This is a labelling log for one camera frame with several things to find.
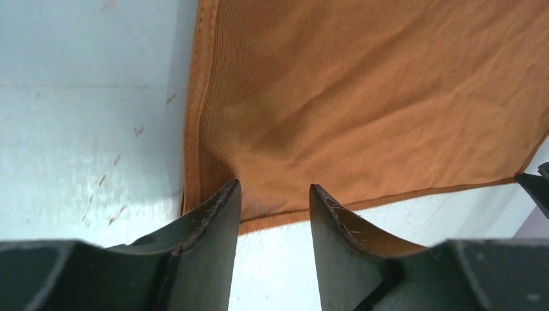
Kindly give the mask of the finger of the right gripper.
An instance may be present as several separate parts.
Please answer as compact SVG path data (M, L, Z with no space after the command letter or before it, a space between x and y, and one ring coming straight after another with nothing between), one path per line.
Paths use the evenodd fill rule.
M538 167L539 175L521 173L515 176L518 184L528 193L536 206L548 218L548 162Z

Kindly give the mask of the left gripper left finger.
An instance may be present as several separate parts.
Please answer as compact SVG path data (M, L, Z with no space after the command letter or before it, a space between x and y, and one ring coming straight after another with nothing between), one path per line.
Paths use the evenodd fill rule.
M226 310L241 187L211 198L132 244L1 243L2 310Z

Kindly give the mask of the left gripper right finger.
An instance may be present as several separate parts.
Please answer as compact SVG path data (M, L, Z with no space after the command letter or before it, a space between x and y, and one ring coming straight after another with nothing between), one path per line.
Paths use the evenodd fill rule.
M309 189L323 310L547 310L548 241L446 240L424 247Z

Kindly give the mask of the orange cloth napkin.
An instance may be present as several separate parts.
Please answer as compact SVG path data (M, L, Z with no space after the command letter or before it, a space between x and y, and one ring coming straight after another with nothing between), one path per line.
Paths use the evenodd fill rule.
M200 1L182 213L232 179L241 233L512 183L548 137L547 1Z

